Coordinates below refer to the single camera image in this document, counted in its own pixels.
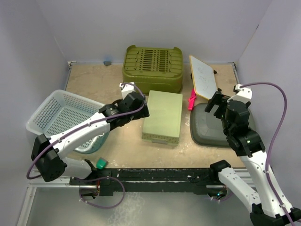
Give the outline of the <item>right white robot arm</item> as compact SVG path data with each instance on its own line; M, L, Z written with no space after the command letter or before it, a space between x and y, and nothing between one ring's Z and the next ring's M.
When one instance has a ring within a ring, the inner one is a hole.
M238 101L217 91L208 101L206 112L214 105L214 115L222 121L228 144L245 165L255 188L236 175L225 161L211 164L209 179L223 183L245 205L254 226L294 225L301 219L301 210L293 207L282 193L271 167L266 163L267 153L260 135L249 127L248 110L251 95Z

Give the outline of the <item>large grey plastic tub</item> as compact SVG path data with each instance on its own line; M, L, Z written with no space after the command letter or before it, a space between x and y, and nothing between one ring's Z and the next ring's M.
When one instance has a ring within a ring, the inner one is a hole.
M197 104L190 113L192 140L198 145L229 148L222 120L214 116L219 106L215 105L209 113L205 112L206 107L206 103Z

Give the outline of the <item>olive green plastic tub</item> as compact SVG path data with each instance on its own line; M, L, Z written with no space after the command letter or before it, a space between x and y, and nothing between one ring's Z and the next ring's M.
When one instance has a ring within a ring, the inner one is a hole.
M127 48L123 82L134 82L144 94L151 90L180 93L184 74L182 51L177 48Z

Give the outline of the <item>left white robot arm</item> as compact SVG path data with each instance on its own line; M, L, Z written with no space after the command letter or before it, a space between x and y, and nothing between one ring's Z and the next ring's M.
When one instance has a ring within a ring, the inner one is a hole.
M86 121L60 134L36 137L32 150L32 167L36 167L44 181L50 182L61 176L81 179L91 185L96 181L97 173L88 160L78 161L67 155L84 142L132 120L149 116L145 95L135 91L124 99L105 105Z

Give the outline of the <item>light green plastic basket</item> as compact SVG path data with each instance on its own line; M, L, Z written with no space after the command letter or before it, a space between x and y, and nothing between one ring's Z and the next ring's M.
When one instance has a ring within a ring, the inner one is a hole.
M151 90L147 99L150 115L143 122L142 140L178 145L182 104L182 94Z

